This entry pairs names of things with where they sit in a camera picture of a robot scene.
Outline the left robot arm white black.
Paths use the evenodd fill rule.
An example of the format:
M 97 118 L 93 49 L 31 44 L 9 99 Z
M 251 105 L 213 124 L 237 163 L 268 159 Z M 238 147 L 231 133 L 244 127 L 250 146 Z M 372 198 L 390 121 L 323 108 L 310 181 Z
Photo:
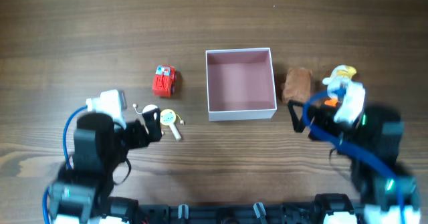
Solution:
M 110 194 L 117 185 L 114 171 L 130 162 L 128 152 L 162 138 L 160 115 L 157 106 L 148 105 L 142 113 L 144 122 L 135 120 L 126 127 L 105 113 L 81 116 L 74 132 L 75 152 L 43 194 L 44 222 L 148 223 L 137 200 Z

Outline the brown plush toy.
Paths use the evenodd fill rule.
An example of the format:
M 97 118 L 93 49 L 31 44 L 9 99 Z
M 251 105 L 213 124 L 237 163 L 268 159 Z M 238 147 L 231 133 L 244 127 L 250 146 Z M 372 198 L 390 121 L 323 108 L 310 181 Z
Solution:
M 306 102 L 311 96 L 312 70 L 306 68 L 290 68 L 286 74 L 286 81 L 281 84 L 282 102 L 290 100 Z

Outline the red toy fire truck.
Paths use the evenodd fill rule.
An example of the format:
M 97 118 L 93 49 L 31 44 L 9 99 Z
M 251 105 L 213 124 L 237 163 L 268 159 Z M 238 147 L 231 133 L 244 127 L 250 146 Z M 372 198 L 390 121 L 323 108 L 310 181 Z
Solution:
M 171 97 L 175 92 L 175 81 L 177 80 L 176 69 L 173 66 L 159 65 L 156 67 L 152 92 L 155 96 Z

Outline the white plush duck yellow bag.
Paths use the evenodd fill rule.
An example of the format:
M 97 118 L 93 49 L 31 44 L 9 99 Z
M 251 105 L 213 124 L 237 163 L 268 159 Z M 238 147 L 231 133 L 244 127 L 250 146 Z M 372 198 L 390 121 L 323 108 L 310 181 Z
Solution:
M 352 77 L 356 74 L 356 69 L 352 66 L 340 65 L 333 69 L 330 77 L 324 78 L 322 83 L 327 86 L 329 92 L 329 100 L 324 102 L 327 106 L 337 107 L 339 100 L 333 91 L 339 88 L 345 88 L 349 82 L 352 81 Z

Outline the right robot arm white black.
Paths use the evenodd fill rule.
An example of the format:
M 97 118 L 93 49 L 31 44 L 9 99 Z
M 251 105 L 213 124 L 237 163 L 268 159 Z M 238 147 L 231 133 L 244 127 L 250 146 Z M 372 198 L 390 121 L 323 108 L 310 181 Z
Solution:
M 419 223 L 416 178 L 398 162 L 404 123 L 390 106 L 369 104 L 352 124 L 333 120 L 338 109 L 288 102 L 295 132 L 309 128 L 309 139 L 329 142 L 351 160 L 350 181 L 359 192 L 366 223 Z

